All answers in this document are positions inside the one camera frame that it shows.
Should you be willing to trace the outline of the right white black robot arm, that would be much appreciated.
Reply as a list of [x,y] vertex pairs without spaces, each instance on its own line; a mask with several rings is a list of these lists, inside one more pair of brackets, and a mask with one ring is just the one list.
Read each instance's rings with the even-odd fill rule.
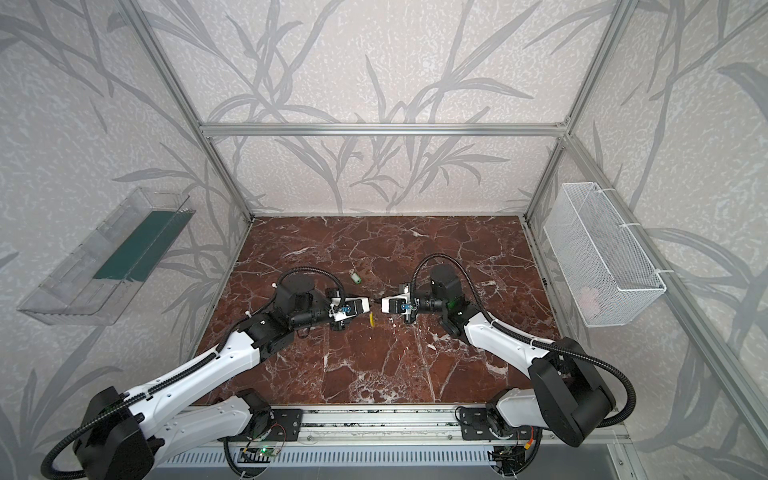
[[526,333],[490,313],[468,270],[455,258],[437,253],[429,284],[404,284],[399,294],[381,301],[386,314],[414,323],[422,314],[436,315],[453,338],[491,353],[523,373],[527,389],[512,388],[486,404],[491,434],[506,439],[529,427],[534,434],[552,432],[563,443],[580,446],[596,429],[627,420],[637,393],[629,377],[610,363],[589,355],[570,337],[551,340]]

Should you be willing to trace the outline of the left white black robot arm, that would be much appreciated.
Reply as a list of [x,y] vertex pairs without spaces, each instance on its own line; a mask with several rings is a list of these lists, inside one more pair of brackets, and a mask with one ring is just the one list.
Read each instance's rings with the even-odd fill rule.
[[280,275],[270,299],[232,324],[214,347],[125,392],[95,395],[81,425],[45,455],[46,479],[143,479],[163,461],[269,421],[268,404],[245,390],[213,406],[188,406],[289,346],[297,332],[329,325],[341,331],[369,313],[367,297],[349,295],[341,280],[317,267]]

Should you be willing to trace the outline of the pink object in basket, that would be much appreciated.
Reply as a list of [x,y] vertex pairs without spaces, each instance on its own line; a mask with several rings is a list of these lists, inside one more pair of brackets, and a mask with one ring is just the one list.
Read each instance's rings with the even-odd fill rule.
[[601,313],[600,292],[593,287],[582,287],[577,297],[577,303],[586,321],[592,321]]

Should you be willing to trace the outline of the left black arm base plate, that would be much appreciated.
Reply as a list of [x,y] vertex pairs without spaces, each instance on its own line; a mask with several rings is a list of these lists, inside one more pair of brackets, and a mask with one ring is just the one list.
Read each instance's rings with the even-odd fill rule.
[[302,427],[302,409],[273,408],[269,413],[255,415],[240,437],[273,442],[296,442]]

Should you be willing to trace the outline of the aluminium front rail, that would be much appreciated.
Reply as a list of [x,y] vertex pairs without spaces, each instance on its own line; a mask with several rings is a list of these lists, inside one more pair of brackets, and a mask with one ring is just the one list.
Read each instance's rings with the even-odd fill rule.
[[[384,445],[458,445],[467,442],[504,444],[517,441],[468,441],[454,417],[457,405],[306,405],[302,427],[296,442],[272,442],[279,446],[384,446]],[[244,399],[232,397],[208,407],[190,407],[161,420],[146,415],[139,423],[142,433],[162,439],[164,445],[157,454],[169,458],[228,437],[245,442],[240,435],[251,419],[266,408],[250,407]]]

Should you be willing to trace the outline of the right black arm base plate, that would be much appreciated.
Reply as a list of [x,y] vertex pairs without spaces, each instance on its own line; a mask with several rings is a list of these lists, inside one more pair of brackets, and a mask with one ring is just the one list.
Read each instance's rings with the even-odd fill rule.
[[529,425],[508,425],[495,409],[458,406],[454,410],[461,437],[468,441],[528,441],[535,439],[539,428]]

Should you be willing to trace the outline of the clear plastic wall bin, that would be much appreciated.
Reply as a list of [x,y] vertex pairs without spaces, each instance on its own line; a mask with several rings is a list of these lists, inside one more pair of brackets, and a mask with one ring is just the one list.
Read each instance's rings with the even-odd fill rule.
[[109,326],[187,227],[188,194],[137,188],[18,307],[49,326]]

